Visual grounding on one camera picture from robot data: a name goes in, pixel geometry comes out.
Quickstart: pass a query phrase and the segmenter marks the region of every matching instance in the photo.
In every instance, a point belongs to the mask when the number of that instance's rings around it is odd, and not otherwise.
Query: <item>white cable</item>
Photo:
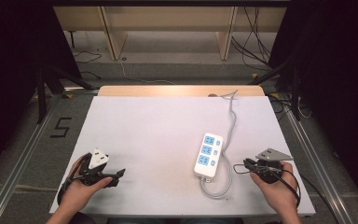
[[[228,158],[226,156],[226,150],[227,150],[228,145],[229,145],[229,143],[231,141],[231,135],[232,135],[232,131],[234,130],[235,122],[237,121],[237,114],[232,109],[232,100],[234,99],[234,95],[235,95],[235,93],[237,93],[237,91],[238,90],[236,90],[236,91],[234,91],[232,93],[220,96],[222,98],[230,96],[229,97],[229,100],[230,100],[229,101],[229,111],[231,112],[232,117],[233,117],[231,127],[230,127],[230,129],[228,131],[227,141],[226,141],[226,143],[225,143],[225,145],[223,146],[223,149],[222,149],[222,157],[224,158],[224,160],[226,162],[226,165],[227,165],[227,168],[228,168],[228,183],[226,185],[226,188],[220,193],[211,193],[205,188],[205,181],[206,181],[205,176],[203,176],[201,178],[201,180],[200,180],[202,190],[205,192],[205,194],[207,194],[209,197],[211,197],[213,199],[219,199],[219,198],[223,197],[228,192],[229,188],[231,187],[231,183],[232,183],[232,168],[231,168],[231,164],[230,164],[230,162],[229,162],[229,160],[228,160]]]
[[[176,85],[175,83],[173,82],[170,82],[170,81],[167,81],[167,80],[144,80],[144,79],[140,79],[140,78],[135,78],[135,77],[127,77],[126,75],[126,72],[124,71],[124,65],[123,63],[120,61],[120,60],[117,60],[120,64],[121,64],[121,67],[123,68],[123,76],[127,79],[130,79],[130,80],[135,80],[135,81],[142,81],[142,82],[147,82],[147,83],[155,83],[155,82],[166,82],[166,83],[169,83],[171,85]]]

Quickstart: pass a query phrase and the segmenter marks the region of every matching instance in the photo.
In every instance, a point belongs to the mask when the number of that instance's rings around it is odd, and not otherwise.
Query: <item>person's right hand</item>
[[[281,161],[282,169],[293,173],[292,164]],[[281,217],[283,223],[301,223],[297,214],[296,196],[281,181],[272,184],[264,182],[257,174],[251,173],[251,178],[264,194],[269,206]],[[297,189],[295,178],[283,172],[282,179],[293,189]]]

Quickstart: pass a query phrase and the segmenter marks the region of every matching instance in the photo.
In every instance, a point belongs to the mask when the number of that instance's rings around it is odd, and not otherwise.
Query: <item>table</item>
[[[269,99],[258,86],[102,87],[90,106],[66,174],[73,162],[93,147],[110,155],[105,173],[127,171],[116,188],[97,192],[82,212],[106,217],[275,214],[250,176],[233,174],[230,191],[216,200],[202,193],[200,179],[192,170],[203,135],[226,136],[231,121],[229,100],[205,96],[235,90],[233,110],[238,119],[227,150],[231,163],[254,159],[268,147],[290,154]],[[200,110],[203,106],[213,109]],[[313,215],[310,197],[292,164],[302,192],[298,213]],[[223,188],[226,173],[227,167],[220,162],[207,188],[214,192]],[[56,208],[54,202],[50,212]]]

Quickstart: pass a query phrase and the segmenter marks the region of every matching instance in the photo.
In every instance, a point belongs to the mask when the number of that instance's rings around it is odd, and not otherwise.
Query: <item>gray carpet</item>
[[[248,83],[252,73],[256,70],[240,64],[125,64],[127,76],[136,77],[142,74],[141,79],[164,79],[176,84],[187,85],[241,85]],[[102,85],[144,85],[146,83],[128,80],[123,77],[121,65],[118,63],[81,63],[81,71],[90,71],[102,79],[84,74],[88,83],[95,86]],[[72,86],[67,80],[63,80],[66,86]],[[263,83],[265,91],[274,91],[274,80]],[[75,147],[77,137],[86,118],[91,94],[75,94],[72,98],[62,98],[53,111],[50,122],[38,144],[33,157],[24,171],[20,185],[31,186],[32,189],[17,188],[12,195],[7,208],[0,219],[0,223],[44,223],[48,218],[48,210],[54,199],[55,190],[61,184],[60,181],[67,163]],[[61,134],[63,130],[55,130],[59,118],[72,118],[64,120],[62,126],[69,127],[64,138],[50,138],[53,134]],[[18,157],[26,146],[28,138],[34,130],[37,121],[37,102],[33,99],[22,116],[16,133],[13,135],[7,149],[0,157],[0,185],[8,177]],[[338,192],[343,197],[345,204],[355,223],[358,223],[358,189],[352,183],[349,175],[339,159],[333,157],[333,149],[330,147],[324,132],[318,125],[316,118],[302,119],[302,125],[306,128],[312,144],[318,151],[321,161],[328,171]],[[286,142],[295,157],[296,165],[300,173],[306,176],[319,189],[317,178],[310,168],[308,158],[296,137],[288,118],[281,119],[280,125]],[[304,223],[334,223],[330,212],[316,194],[315,190],[308,186],[312,202],[317,213],[313,217],[304,217]],[[278,220],[276,217],[245,217],[245,223],[266,223]],[[106,218],[96,217],[97,223],[105,223]]]

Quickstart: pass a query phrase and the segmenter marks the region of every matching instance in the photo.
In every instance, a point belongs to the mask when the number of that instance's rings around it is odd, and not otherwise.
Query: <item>power strip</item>
[[[222,151],[222,145],[222,136],[212,133],[206,133],[204,135],[199,156],[194,166],[194,172],[197,176],[214,178]]]

